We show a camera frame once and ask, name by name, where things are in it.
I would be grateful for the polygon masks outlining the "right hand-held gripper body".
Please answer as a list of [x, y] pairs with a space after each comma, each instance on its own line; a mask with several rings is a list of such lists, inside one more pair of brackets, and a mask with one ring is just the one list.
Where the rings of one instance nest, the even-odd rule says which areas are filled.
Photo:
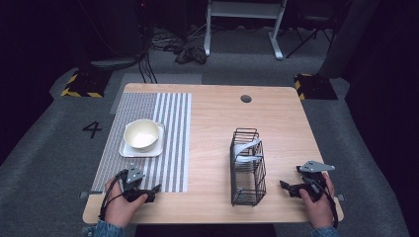
[[317, 161], [309, 160], [296, 170], [300, 173], [305, 189], [314, 201], [320, 200], [326, 188], [326, 181], [322, 175], [323, 172], [334, 171], [333, 165], [323, 164]]

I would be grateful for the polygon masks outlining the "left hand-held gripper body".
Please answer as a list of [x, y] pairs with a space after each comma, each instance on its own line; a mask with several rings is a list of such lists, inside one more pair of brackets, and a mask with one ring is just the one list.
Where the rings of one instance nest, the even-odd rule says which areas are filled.
[[123, 197], [128, 202], [133, 202], [142, 195], [151, 195], [151, 190], [142, 190], [139, 186], [142, 182], [144, 175], [136, 167], [131, 166], [128, 169], [122, 170], [119, 184]]

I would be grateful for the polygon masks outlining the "person's right hand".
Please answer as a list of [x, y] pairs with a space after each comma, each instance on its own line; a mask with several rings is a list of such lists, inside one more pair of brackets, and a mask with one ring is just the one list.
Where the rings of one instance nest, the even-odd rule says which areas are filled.
[[314, 229], [332, 227], [334, 224], [334, 215], [329, 201], [329, 198], [334, 198], [334, 186], [327, 173], [323, 173], [323, 178], [326, 181], [327, 189], [318, 201], [313, 201], [306, 190], [299, 190], [306, 215]]

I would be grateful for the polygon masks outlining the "person's left hand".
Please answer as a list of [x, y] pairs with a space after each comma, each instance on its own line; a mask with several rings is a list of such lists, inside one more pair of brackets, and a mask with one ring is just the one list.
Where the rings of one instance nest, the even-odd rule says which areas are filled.
[[109, 180], [106, 189], [110, 190], [104, 220], [120, 228], [126, 228], [132, 221], [136, 211], [145, 203], [147, 194], [129, 202], [123, 196], [118, 182]]

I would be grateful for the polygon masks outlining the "white square plate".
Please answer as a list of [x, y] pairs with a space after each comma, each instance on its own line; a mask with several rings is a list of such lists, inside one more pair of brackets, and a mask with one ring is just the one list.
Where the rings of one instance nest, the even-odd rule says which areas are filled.
[[155, 145], [148, 151], [141, 151], [137, 148], [130, 147], [123, 139], [121, 140], [119, 153], [126, 158], [144, 158], [144, 157], [157, 157], [161, 154], [165, 140], [165, 126], [162, 123], [158, 124], [159, 138]]

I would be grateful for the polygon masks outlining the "white bowl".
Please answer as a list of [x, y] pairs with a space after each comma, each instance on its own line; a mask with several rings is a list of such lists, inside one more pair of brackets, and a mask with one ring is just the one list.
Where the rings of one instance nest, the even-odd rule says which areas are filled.
[[149, 151], [154, 148], [159, 139], [159, 126], [150, 119], [138, 119], [126, 125], [124, 131], [125, 143], [139, 151]]

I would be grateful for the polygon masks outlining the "white spoon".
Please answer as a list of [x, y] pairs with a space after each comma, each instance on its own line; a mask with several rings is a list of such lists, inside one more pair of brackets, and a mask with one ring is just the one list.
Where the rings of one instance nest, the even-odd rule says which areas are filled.
[[254, 162], [254, 161], [259, 161], [262, 158], [263, 158], [263, 156], [261, 156], [261, 155], [256, 155], [256, 156], [241, 156], [241, 155], [238, 155], [235, 158], [235, 163]]
[[236, 144], [236, 145], [234, 146], [234, 153], [235, 153], [236, 155], [238, 155], [239, 153], [241, 153], [241, 152], [242, 152], [242, 151], [244, 151], [245, 149], [250, 148], [250, 147], [252, 147], [252, 146], [254, 146], [254, 145], [257, 145], [257, 144], [259, 144], [260, 142], [261, 142], [261, 139], [260, 139], [260, 138], [256, 138], [256, 139], [254, 139], [253, 141], [248, 142], [248, 143]]

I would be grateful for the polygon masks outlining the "person's right denim sleeve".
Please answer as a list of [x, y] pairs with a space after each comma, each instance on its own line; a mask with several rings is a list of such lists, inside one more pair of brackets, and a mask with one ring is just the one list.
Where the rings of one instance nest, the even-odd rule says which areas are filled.
[[340, 234], [334, 227], [327, 226], [314, 229], [309, 237], [340, 237]]

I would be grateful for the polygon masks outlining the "person's denim sleeve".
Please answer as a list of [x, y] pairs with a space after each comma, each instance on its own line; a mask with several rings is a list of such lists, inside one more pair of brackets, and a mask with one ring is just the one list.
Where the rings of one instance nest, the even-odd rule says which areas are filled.
[[82, 237], [125, 237], [125, 234], [122, 227], [101, 219], [95, 225], [82, 228]]
[[309, 237], [340, 237], [340, 234], [334, 227], [327, 226], [314, 229]]

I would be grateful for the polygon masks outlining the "grey striped placemat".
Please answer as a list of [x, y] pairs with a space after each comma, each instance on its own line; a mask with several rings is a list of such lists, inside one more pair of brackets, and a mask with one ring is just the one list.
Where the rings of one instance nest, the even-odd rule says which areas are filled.
[[[124, 93], [93, 182], [100, 192], [116, 173], [133, 165], [144, 175], [141, 187], [157, 185], [163, 193], [188, 189], [192, 95], [189, 93]], [[157, 157], [126, 158], [120, 155], [126, 125], [138, 119], [151, 119], [165, 126], [165, 140]]]

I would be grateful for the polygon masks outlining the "person's left denim sleeve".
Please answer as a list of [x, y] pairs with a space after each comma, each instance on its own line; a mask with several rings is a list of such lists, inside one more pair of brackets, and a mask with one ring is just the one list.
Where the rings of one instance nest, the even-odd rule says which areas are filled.
[[82, 237], [125, 237], [125, 234], [122, 227], [101, 219], [95, 225], [82, 228]]

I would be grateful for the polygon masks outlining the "black yellow striped floor plate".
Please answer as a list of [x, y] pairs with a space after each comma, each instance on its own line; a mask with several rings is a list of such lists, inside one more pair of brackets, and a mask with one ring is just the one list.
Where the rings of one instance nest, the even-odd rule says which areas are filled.
[[294, 87], [301, 100], [338, 99], [330, 81], [319, 74], [296, 74]]
[[87, 73], [76, 70], [66, 83], [61, 95], [103, 98], [111, 76], [111, 71]]

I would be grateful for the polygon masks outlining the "grey round stand base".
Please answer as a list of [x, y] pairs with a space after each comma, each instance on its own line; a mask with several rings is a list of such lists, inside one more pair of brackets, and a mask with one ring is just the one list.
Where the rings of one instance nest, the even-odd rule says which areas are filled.
[[101, 70], [121, 70], [129, 68], [138, 62], [135, 58], [108, 58], [91, 61], [90, 64]]

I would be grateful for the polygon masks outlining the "dark crumpled cloth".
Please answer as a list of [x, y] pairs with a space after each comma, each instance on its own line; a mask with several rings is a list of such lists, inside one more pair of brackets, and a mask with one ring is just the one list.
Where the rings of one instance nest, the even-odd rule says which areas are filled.
[[207, 62], [207, 55], [203, 47], [196, 45], [182, 48], [177, 53], [175, 61], [179, 64], [185, 64], [192, 61], [198, 62], [199, 64], [205, 64]]

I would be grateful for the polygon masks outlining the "grey curtain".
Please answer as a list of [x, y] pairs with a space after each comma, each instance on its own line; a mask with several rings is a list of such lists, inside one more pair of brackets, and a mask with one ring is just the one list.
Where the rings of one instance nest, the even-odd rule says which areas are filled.
[[324, 78], [339, 78], [355, 52], [380, 0], [353, 0], [347, 18], [318, 70]]

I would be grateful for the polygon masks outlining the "black tripod stand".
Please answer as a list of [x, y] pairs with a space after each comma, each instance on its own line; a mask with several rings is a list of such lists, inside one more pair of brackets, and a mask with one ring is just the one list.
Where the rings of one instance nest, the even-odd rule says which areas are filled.
[[[335, 27], [336, 21], [331, 15], [298, 13], [293, 30], [296, 31], [300, 43], [286, 55], [286, 58], [290, 58], [309, 40], [315, 40], [318, 33], [323, 33], [329, 45], [332, 45], [336, 37]], [[299, 29], [309, 31], [309, 35], [303, 39], [299, 33]]]

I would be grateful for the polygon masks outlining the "white metal desk frame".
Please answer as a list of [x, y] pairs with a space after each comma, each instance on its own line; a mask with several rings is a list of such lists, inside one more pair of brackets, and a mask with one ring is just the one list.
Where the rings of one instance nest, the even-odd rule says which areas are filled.
[[274, 29], [268, 32], [273, 53], [278, 60], [283, 60], [284, 55], [280, 49], [277, 36], [289, 0], [280, 0], [279, 3], [244, 3], [222, 2], [209, 0], [206, 13], [206, 35], [204, 50], [206, 56], [210, 55], [211, 20], [213, 17], [248, 18], [275, 20]]

